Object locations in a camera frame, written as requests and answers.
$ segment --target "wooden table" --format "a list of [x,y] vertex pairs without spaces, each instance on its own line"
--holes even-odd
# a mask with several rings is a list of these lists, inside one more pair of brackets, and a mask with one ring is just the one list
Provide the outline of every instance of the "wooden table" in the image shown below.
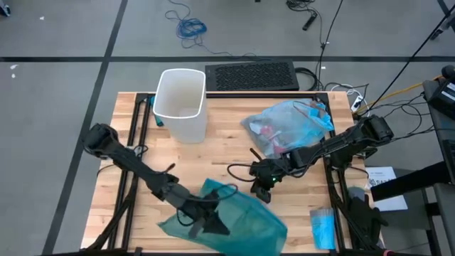
[[[293,93],[298,98],[305,92]],[[135,96],[135,92],[121,92],[115,104],[111,126],[119,132],[119,140],[123,144],[127,141]],[[344,132],[353,125],[346,93],[328,92],[328,96],[336,133]],[[157,171],[166,169],[171,163],[176,163],[171,173],[179,177],[179,183],[188,188],[191,193],[197,193],[206,178],[222,183],[236,183],[241,191],[249,193],[251,183],[237,181],[226,171],[228,164],[250,164],[256,160],[249,152],[249,148],[257,148],[240,125],[240,120],[252,114],[258,114],[263,109],[283,100],[285,99],[208,99],[209,123],[206,138],[202,144],[179,144],[170,137],[165,127],[157,127],[154,118],[150,118],[146,137],[146,145],[150,150],[145,153],[143,161]],[[139,134],[141,120],[142,117],[139,116],[136,134]],[[111,163],[103,161],[101,167]],[[353,165],[365,168],[360,159],[355,159]],[[250,178],[247,169],[235,171],[239,176]],[[121,171],[115,166],[99,174],[82,247],[87,247],[94,242],[112,217],[120,174]],[[333,179],[337,181],[338,177],[334,175]],[[348,187],[364,187],[366,182],[367,177],[364,173],[355,169],[346,170]],[[287,177],[282,183],[278,183],[272,189],[272,202],[268,207],[288,227],[283,252],[325,252],[314,247],[309,217],[309,211],[312,209],[330,207],[321,160],[317,161],[302,178]],[[129,250],[133,251],[135,247],[140,246],[144,248],[144,252],[212,252],[203,245],[170,237],[156,225],[175,213],[175,208],[155,198],[150,194],[145,183],[139,181]],[[348,229],[343,217],[342,219],[344,238],[348,246],[350,244]],[[123,230],[123,223],[119,226],[119,230]],[[119,247],[121,236],[122,232],[119,232],[116,247]]]

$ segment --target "white plastic bin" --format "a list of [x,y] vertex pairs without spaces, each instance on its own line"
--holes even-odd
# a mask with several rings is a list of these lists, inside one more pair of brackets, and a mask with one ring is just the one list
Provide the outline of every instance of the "white plastic bin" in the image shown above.
[[205,73],[176,68],[161,74],[154,114],[181,143],[201,143],[207,128]]

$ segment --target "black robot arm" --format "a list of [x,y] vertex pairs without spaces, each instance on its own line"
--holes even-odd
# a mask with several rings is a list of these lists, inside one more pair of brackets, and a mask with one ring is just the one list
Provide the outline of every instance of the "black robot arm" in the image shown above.
[[285,176],[302,177],[308,168],[323,156],[330,156],[336,168],[345,168],[353,156],[368,147],[382,146],[390,142],[393,132],[382,117],[363,117],[343,133],[313,146],[303,146],[281,154],[279,159],[259,159],[253,162],[250,175],[255,177],[251,193],[269,203],[270,189]]
[[134,150],[121,145],[117,132],[107,124],[96,124],[83,140],[85,150],[96,157],[109,157],[121,169],[133,171],[142,178],[151,193],[161,201],[169,202],[194,221],[190,234],[195,235],[201,228],[204,233],[229,235],[215,209],[218,206],[216,190],[199,198],[178,184],[178,178],[167,171],[158,172],[140,161]]

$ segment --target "clear plastic bag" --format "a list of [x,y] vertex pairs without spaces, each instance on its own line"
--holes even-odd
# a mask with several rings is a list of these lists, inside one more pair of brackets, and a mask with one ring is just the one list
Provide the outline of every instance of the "clear plastic bag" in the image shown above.
[[267,158],[320,141],[334,129],[326,106],[310,99],[287,100],[241,121]]
[[316,249],[335,249],[335,218],[333,217],[333,209],[310,210],[310,218]]
[[[232,187],[208,178],[200,190],[200,196],[216,188],[219,188],[220,197],[235,191]],[[190,238],[188,232],[192,225],[182,226],[176,215],[158,225],[168,235],[208,246],[228,256],[275,256],[282,251],[287,238],[287,227],[256,198],[238,192],[219,202],[217,211],[221,221],[230,230],[229,235],[203,233],[200,230],[196,238]],[[182,213],[179,214],[182,223],[192,221]]]

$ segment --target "teal plastic bag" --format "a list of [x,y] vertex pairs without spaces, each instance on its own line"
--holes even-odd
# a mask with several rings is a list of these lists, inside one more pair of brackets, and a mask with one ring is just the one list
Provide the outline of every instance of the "teal plastic bag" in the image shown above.
[[[212,179],[206,179],[199,196],[209,194],[218,189],[218,195],[225,197],[235,191]],[[242,192],[236,193],[219,202],[217,207],[221,221],[230,230],[229,235],[203,233],[196,238],[189,237],[191,226],[184,227],[173,215],[158,226],[168,235],[183,238],[201,245],[208,246],[226,255],[279,255],[287,238],[287,227],[259,200]],[[191,223],[191,219],[179,213],[182,223]]]

